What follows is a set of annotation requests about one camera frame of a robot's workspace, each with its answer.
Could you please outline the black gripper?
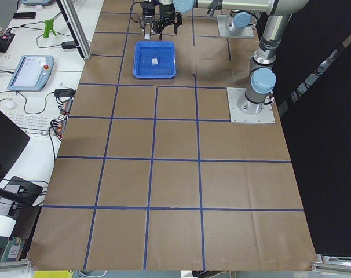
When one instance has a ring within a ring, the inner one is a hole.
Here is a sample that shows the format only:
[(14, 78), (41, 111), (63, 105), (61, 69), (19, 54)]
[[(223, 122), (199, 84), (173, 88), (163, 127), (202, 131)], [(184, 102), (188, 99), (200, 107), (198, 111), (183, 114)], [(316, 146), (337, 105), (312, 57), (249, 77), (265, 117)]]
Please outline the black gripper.
[(150, 26), (151, 29), (156, 28), (156, 19), (155, 19), (155, 8), (156, 1), (142, 1), (140, 3), (142, 9), (142, 15), (140, 16), (140, 28), (146, 29), (147, 26)]
[(173, 25), (174, 34), (178, 34), (178, 28), (182, 25), (182, 14), (176, 12), (173, 0), (159, 0), (158, 2), (160, 19), (157, 22), (157, 33), (159, 40), (162, 40), (162, 32), (167, 26)]

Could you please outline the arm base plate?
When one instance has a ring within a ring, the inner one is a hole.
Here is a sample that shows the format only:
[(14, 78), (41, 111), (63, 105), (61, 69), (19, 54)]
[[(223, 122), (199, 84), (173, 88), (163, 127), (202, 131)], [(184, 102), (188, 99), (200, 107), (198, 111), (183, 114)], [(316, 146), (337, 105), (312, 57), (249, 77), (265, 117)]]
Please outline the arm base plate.
[(230, 15), (218, 15), (218, 33), (220, 38), (253, 39), (254, 33), (251, 26), (238, 27)]
[(245, 91), (245, 88), (226, 88), (231, 123), (275, 124), (270, 98), (267, 96), (260, 104), (251, 103), (246, 99)]

